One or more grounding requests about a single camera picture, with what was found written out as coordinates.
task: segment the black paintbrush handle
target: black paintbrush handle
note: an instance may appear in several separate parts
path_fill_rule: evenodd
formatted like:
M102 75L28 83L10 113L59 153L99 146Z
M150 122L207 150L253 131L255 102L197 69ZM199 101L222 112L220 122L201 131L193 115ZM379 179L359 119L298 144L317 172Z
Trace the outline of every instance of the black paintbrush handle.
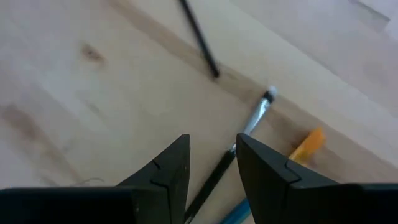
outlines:
M189 6L187 0L180 0L180 2L181 2L182 9L184 10L185 15L191 25L192 32L195 34L198 45L201 48L201 51L203 53L205 60L207 61L209 69L210 69L211 73L213 74L213 77L218 78L220 76L220 72L218 71L216 62L214 61L214 58L213 58L209 48L207 47L205 38L203 37L203 34L200 32L199 25L195 19L195 16L194 16L192 10L190 9L190 6Z
M207 178L206 183L200 189L197 196L193 199L193 202L188 207L185 212L185 224L190 223L198 213L201 206L205 203L206 199L211 194L211 191L216 187L217 183L223 177L225 171L231 165L232 161L235 159L235 153L232 151L226 151L224 156L221 158L217 167L213 170L209 178Z

